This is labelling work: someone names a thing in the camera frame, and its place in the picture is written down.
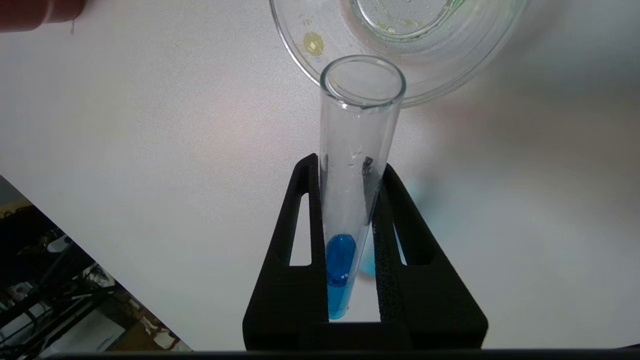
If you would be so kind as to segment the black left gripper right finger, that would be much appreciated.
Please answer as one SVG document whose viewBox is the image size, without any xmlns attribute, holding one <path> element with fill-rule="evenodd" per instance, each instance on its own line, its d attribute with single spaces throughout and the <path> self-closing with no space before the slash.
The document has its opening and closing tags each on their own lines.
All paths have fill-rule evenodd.
<svg viewBox="0 0 640 360">
<path fill-rule="evenodd" d="M 489 321 L 388 165 L 375 206 L 375 286 L 382 323 L 414 349 L 479 349 Z"/>
</svg>

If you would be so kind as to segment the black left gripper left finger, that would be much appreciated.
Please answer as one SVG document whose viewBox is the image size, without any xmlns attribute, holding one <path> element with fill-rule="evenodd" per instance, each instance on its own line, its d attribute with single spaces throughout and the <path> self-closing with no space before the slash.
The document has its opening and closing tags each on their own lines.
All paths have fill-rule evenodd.
<svg viewBox="0 0 640 360">
<path fill-rule="evenodd" d="M 329 321 L 325 239 L 319 194 L 319 159 L 295 165 L 269 247 L 243 317 L 248 351 L 297 351 L 303 333 Z M 308 196 L 311 261 L 291 265 L 302 196 Z"/>
</svg>

